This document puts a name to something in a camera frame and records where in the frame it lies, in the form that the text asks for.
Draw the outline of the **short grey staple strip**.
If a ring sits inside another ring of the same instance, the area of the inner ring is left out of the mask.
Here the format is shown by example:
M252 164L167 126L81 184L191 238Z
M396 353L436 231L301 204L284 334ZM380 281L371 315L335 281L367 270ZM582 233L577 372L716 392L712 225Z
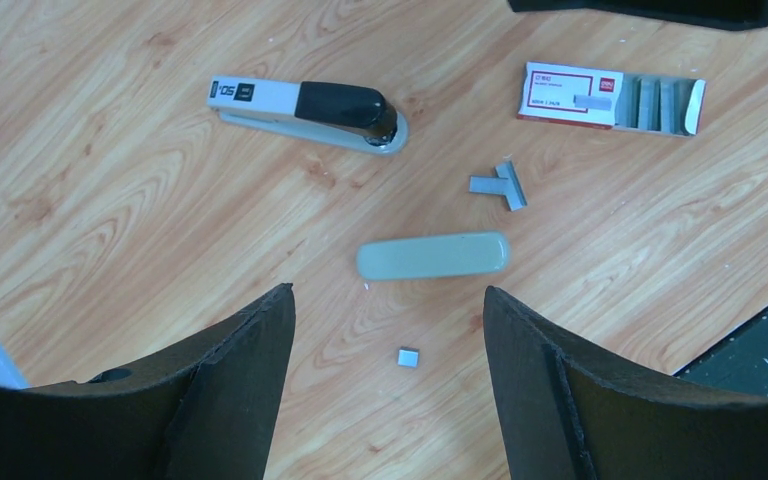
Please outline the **short grey staple strip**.
M499 177L471 176L469 192L485 195L506 196L508 180Z

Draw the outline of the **grey-green stapler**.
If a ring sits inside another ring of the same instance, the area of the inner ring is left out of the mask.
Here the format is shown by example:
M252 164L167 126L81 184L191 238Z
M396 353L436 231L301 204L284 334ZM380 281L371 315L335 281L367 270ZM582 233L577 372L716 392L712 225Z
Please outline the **grey-green stapler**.
M478 231L366 243L356 267L368 281L433 279L499 272L510 257L503 233Z

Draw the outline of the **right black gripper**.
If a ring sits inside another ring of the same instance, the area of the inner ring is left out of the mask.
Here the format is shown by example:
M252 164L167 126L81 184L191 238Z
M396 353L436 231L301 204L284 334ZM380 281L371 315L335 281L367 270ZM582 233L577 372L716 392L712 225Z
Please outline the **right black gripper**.
M509 0L513 12L588 9L743 32L768 27L768 0Z

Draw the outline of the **red white staple box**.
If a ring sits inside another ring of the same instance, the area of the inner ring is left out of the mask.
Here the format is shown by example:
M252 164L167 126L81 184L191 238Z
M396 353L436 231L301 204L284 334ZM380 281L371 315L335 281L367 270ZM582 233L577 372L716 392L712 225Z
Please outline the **red white staple box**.
M522 120L693 137L706 93L703 79L528 62Z

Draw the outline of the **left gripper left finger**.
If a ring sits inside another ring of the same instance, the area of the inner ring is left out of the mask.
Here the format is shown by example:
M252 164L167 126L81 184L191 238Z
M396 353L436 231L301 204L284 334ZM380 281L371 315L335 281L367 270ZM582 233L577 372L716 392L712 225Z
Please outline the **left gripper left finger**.
M0 387L0 479L260 479L296 324L288 283L85 383Z

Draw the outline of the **long grey staple strip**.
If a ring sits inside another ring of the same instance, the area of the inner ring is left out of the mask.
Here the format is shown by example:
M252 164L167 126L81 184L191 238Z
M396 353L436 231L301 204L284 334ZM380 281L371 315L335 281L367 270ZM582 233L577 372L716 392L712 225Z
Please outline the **long grey staple strip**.
M506 161L495 167L496 175L506 182L504 196L510 211L516 211L527 205L526 197L512 161Z

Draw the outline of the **small staple strip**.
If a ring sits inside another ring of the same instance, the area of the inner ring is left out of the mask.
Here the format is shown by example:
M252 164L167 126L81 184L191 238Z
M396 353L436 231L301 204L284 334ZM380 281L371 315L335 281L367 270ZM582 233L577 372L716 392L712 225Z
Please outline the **small staple strip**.
M417 368L419 351L412 348L400 348L397 353L397 365L406 368Z

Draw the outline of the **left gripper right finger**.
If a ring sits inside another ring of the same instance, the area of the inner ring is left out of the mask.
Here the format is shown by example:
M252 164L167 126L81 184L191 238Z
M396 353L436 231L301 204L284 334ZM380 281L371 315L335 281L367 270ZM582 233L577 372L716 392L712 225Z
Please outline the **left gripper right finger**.
M484 339L515 479L768 479L768 397L629 361L486 289Z

